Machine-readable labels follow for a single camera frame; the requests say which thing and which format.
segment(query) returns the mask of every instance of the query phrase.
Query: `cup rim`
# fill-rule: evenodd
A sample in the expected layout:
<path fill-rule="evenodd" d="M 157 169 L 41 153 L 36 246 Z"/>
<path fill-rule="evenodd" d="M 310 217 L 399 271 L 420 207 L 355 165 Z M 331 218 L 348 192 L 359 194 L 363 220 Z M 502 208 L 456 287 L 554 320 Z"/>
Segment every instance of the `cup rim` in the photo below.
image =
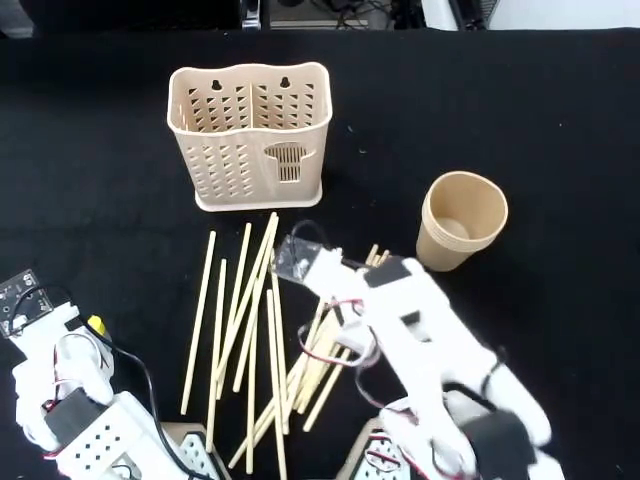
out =
<path fill-rule="evenodd" d="M 489 185 L 492 189 L 494 189 L 496 192 L 498 192 L 498 194 L 500 195 L 500 198 L 502 199 L 502 203 L 504 205 L 504 217 L 502 218 L 502 222 L 500 222 L 500 225 L 498 225 L 498 227 L 489 235 L 486 235 L 484 237 L 481 238 L 463 238 L 463 237 L 459 237 L 458 235 L 455 235 L 453 233 L 451 233 L 450 231 L 448 231 L 447 229 L 445 229 L 442 225 L 440 225 L 440 222 L 438 222 L 438 220 L 436 219 L 436 217 L 433 215 L 433 212 L 431 211 L 431 196 L 433 194 L 433 191 L 435 189 L 435 187 L 444 179 L 448 178 L 448 177 L 452 177 L 454 175 L 463 175 L 463 176 L 468 176 L 468 177 L 472 177 L 476 180 L 479 180 L 487 185 Z M 504 228 L 504 226 L 507 223 L 507 218 L 509 217 L 509 204 L 507 203 L 507 197 L 505 197 L 504 192 L 502 191 L 502 189 L 500 187 L 498 187 L 495 183 L 493 183 L 491 180 L 489 180 L 486 177 L 483 177 L 482 175 L 478 175 L 477 173 L 473 173 L 473 172 L 468 172 L 466 170 L 453 170 L 451 172 L 447 172 L 447 173 L 443 173 L 442 175 L 440 175 L 438 178 L 436 178 L 433 183 L 431 184 L 431 186 L 429 187 L 429 191 L 427 192 L 427 196 L 424 199 L 424 202 L 422 204 L 422 216 L 424 218 L 426 215 L 429 217 L 429 219 L 431 220 L 431 223 L 444 235 L 448 236 L 449 238 L 452 238 L 454 240 L 460 241 L 460 242 L 467 242 L 470 244 L 477 244 L 477 243 L 484 243 L 487 240 L 491 240 L 493 238 L 495 238 Z"/>

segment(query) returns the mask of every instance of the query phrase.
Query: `white robotic arm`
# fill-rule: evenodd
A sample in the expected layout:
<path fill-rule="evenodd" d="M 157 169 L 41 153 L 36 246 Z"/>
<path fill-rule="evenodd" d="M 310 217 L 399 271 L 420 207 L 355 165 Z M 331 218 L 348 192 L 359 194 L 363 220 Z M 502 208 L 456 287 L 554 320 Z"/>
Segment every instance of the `white robotic arm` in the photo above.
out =
<path fill-rule="evenodd" d="M 489 423 L 495 420 L 515 423 L 509 425 L 510 435 L 517 435 L 518 426 L 523 427 L 530 449 L 524 468 L 532 480 L 564 478 L 555 460 L 532 448 L 551 438 L 549 421 L 540 405 L 496 354 L 469 332 L 416 260 L 393 258 L 377 269 L 356 271 L 341 264 L 340 250 L 328 251 L 297 238 L 292 248 L 291 241 L 290 237 L 285 240 L 276 258 L 274 268 L 280 276 L 304 284 L 335 304 L 358 299 L 359 308 L 337 307 L 344 325 L 336 341 L 361 355 L 374 350 L 373 344 L 389 361 L 407 397 L 384 408 L 381 419 L 392 439 L 425 476 L 431 480 L 476 478 L 490 470 L 484 468 L 495 460 L 489 457 L 515 457 L 515 447 L 512 452 L 486 452 L 485 431 L 503 428 Z M 490 418 L 489 412 L 478 413 L 481 410 L 476 402 L 467 398 L 454 407 L 448 405 L 443 385 L 450 383 L 464 386 L 498 412 L 513 415 Z M 410 411 L 411 415 L 399 411 Z M 470 412 L 486 421 L 469 423 L 468 428 L 455 421 L 456 417 L 470 421 L 478 416 Z M 477 435 L 476 430 L 483 438 L 471 438 Z M 500 449 L 504 445 L 496 443 L 495 450 Z M 511 478 L 503 474 L 502 480 Z"/>

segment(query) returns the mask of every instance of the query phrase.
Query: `perforated bracket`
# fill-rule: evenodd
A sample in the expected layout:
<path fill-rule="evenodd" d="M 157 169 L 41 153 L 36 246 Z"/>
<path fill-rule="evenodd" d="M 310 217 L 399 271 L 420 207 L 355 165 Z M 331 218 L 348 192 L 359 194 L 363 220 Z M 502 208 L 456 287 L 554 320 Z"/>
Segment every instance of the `perforated bracket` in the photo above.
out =
<path fill-rule="evenodd" d="M 376 452 L 398 462 L 383 460 L 367 452 Z M 402 454 L 390 440 L 370 440 L 360 457 L 353 480 L 410 480 L 411 469 Z"/>
<path fill-rule="evenodd" d="M 208 475 L 213 480 L 221 480 L 221 476 L 205 450 L 200 435 L 197 433 L 186 435 L 180 445 L 180 450 L 184 454 L 183 458 L 187 467 L 203 475 Z"/>
<path fill-rule="evenodd" d="M 116 403 L 60 452 L 58 469 L 70 478 L 99 478 L 142 434 L 138 422 Z"/>

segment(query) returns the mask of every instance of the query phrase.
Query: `pile of chopsticks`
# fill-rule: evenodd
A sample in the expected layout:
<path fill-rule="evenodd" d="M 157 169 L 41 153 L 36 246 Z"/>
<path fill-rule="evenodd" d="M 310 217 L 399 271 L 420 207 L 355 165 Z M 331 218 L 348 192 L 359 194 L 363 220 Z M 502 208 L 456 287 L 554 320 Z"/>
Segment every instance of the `pile of chopsticks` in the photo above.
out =
<path fill-rule="evenodd" d="M 292 411 L 304 414 L 319 386 L 332 369 L 329 378 L 324 385 L 319 396 L 315 400 L 310 410 L 309 416 L 304 423 L 303 431 L 308 432 L 313 427 L 322 407 L 324 406 L 333 386 L 335 385 L 340 372 L 341 365 L 330 365 L 325 362 L 311 359 L 306 354 L 301 354 L 291 370 L 287 373 L 284 355 L 284 335 L 282 326 L 282 310 L 280 307 L 280 288 L 277 276 L 269 271 L 269 265 L 274 257 L 274 242 L 278 228 L 279 218 L 276 213 L 271 213 L 269 222 L 260 242 L 260 247 L 249 276 L 243 289 L 243 277 L 245 263 L 247 260 L 247 250 L 251 236 L 251 224 L 247 223 L 244 230 L 242 247 L 238 259 L 238 268 L 233 285 L 233 293 L 229 305 L 226 322 L 224 318 L 224 292 L 226 283 L 227 260 L 221 259 L 218 276 L 217 298 L 215 309 L 215 323 L 213 328 L 213 347 L 211 356 L 211 377 L 209 384 L 209 404 L 207 412 L 207 435 L 206 448 L 212 451 L 214 439 L 214 425 L 216 414 L 216 402 L 220 400 L 223 392 L 225 378 L 227 375 L 227 364 L 232 349 L 238 339 L 243 326 L 245 314 L 248 315 L 244 322 L 244 335 L 240 344 L 240 357 L 235 372 L 232 390 L 239 392 L 242 384 L 244 372 L 248 372 L 247 379 L 247 435 L 235 455 L 229 462 L 229 467 L 234 468 L 245 454 L 246 473 L 253 473 L 253 450 L 256 444 L 262 439 L 272 424 L 275 424 L 276 449 L 278 456 L 278 469 L 281 479 L 287 478 L 287 468 L 284 450 L 284 435 L 289 434 L 289 418 Z M 216 234 L 210 232 L 209 243 L 205 255 L 204 271 L 200 286 L 200 295 L 196 309 L 196 318 L 191 338 L 189 350 L 189 360 L 182 396 L 180 411 L 182 415 L 187 412 L 193 374 L 195 369 L 195 359 L 198 343 L 202 330 L 202 319 L 205 308 L 205 300 L 209 286 L 209 277 L 213 261 L 213 251 Z M 374 245 L 367 257 L 367 265 L 379 265 L 389 256 L 389 251 L 385 250 L 380 255 L 377 254 L 378 246 Z M 271 388 L 273 398 L 269 401 L 265 409 L 255 418 L 255 389 L 256 389 L 256 345 L 257 345 L 257 321 L 258 306 L 265 286 L 265 279 L 269 274 L 271 288 L 266 290 L 267 302 L 267 323 L 269 332 L 269 363 L 271 370 Z M 342 348 L 334 342 L 340 324 L 335 313 L 327 311 L 325 301 L 320 301 L 317 305 L 314 318 L 309 328 L 309 334 L 305 341 L 305 348 L 312 351 L 314 355 L 322 357 L 336 357 L 346 360 L 350 351 Z M 224 338 L 222 335 L 222 324 L 226 323 Z"/>

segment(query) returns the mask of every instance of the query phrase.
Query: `black cloth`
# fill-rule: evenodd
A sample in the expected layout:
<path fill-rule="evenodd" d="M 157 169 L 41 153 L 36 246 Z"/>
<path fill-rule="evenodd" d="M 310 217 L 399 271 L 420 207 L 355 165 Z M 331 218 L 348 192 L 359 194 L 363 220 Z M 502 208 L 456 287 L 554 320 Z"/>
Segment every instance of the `black cloth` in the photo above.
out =
<path fill-rule="evenodd" d="M 100 314 L 148 363 L 162 419 L 181 420 L 207 232 L 218 232 L 214 272 L 225 257 L 234 278 L 244 223 L 254 222 L 255 252 L 267 212 L 196 207 L 166 125 L 169 75 L 182 66 L 316 60 L 330 71 L 335 109 L 324 197 L 316 207 L 279 212 L 280 238 L 308 217 L 354 260 L 374 242 L 413 255 L 421 203 L 439 174 L 468 169 L 493 179 L 509 200 L 504 232 L 435 278 L 485 342 L 506 347 L 510 367 L 548 413 L 547 450 L 567 478 L 635 478 L 638 51 L 640 33 L 626 30 L 2 42 L 0 273 L 33 267 L 42 280 L 68 285 L 84 313 Z M 299 287 L 282 290 L 291 361 L 299 353 L 294 332 L 315 301 Z M 214 297 L 189 421 L 205 420 Z M 265 331 L 261 322 L 258 411 L 270 397 Z M 54 478 L 54 466 L 14 424 L 10 369 L 19 359 L 8 342 L 1 346 L 3 477 Z M 366 377 L 382 399 L 402 395 L 384 367 Z M 144 401 L 142 379 L 123 359 L 116 383 Z M 216 444 L 226 460 L 244 435 L 244 404 L 244 392 L 227 389 L 218 407 Z M 352 373 L 343 373 L 311 433 L 294 415 L 290 477 L 335 475 L 374 414 Z M 256 451 L 256 475 L 272 478 L 276 468 L 270 432 Z M 243 472 L 241 465 L 235 473 Z"/>

